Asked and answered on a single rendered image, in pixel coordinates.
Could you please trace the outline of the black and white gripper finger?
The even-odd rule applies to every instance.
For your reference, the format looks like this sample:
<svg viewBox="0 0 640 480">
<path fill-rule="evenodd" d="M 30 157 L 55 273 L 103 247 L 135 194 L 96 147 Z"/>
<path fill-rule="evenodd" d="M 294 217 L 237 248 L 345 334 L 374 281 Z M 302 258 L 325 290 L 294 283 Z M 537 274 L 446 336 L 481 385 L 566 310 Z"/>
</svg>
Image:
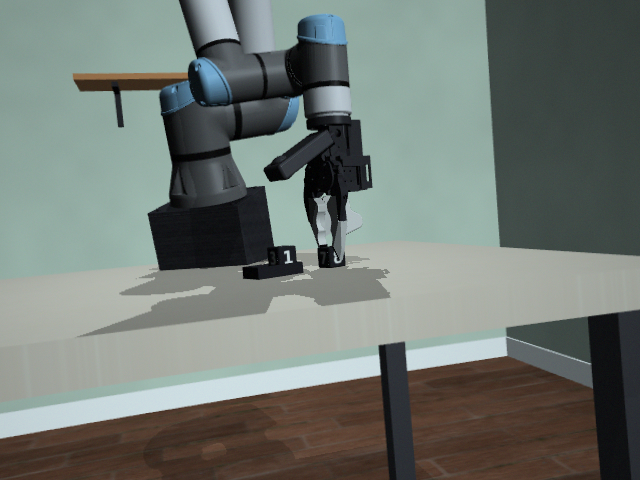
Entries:
<svg viewBox="0 0 640 480">
<path fill-rule="evenodd" d="M 331 218 L 332 248 L 339 261 L 343 260 L 346 234 L 360 228 L 363 220 L 360 214 L 350 208 L 348 186 L 343 181 L 343 174 L 334 173 L 331 197 L 327 202 L 327 210 Z"/>
<path fill-rule="evenodd" d="M 328 247 L 325 237 L 331 234 L 331 218 L 327 210 L 329 198 L 329 196 L 315 197 L 314 193 L 307 189 L 304 179 L 304 205 L 319 248 Z"/>
</svg>

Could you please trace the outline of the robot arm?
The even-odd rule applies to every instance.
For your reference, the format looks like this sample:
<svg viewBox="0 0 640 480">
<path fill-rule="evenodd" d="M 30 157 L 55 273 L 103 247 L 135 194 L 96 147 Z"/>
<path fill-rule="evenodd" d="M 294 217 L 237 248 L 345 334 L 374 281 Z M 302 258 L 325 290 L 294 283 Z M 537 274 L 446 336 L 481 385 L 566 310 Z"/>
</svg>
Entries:
<svg viewBox="0 0 640 480">
<path fill-rule="evenodd" d="M 271 0 L 179 2 L 198 59 L 188 80 L 164 87 L 159 100 L 170 204 L 198 208 L 247 195 L 230 141 L 288 130 L 300 96 L 306 119 L 352 114 L 348 41 L 339 16 L 315 14 L 299 21 L 295 46 L 276 51 Z M 328 130 L 311 133 L 264 173 L 287 180 L 333 143 Z"/>
</svg>

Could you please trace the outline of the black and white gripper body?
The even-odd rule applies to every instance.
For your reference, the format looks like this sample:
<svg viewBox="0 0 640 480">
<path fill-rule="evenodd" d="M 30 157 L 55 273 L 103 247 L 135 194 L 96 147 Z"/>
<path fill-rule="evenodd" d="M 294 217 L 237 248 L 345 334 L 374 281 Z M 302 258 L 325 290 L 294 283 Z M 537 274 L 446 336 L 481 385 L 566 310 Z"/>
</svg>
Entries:
<svg viewBox="0 0 640 480">
<path fill-rule="evenodd" d="M 351 116 L 347 115 L 329 115 L 310 118 L 306 120 L 306 126 L 307 130 L 328 130 L 334 141 L 305 168 L 306 187 L 315 197 L 321 197 L 324 193 L 331 195 L 333 171 L 343 174 L 348 192 L 373 188 L 370 155 L 363 156 L 360 120 L 351 120 Z"/>
</svg>

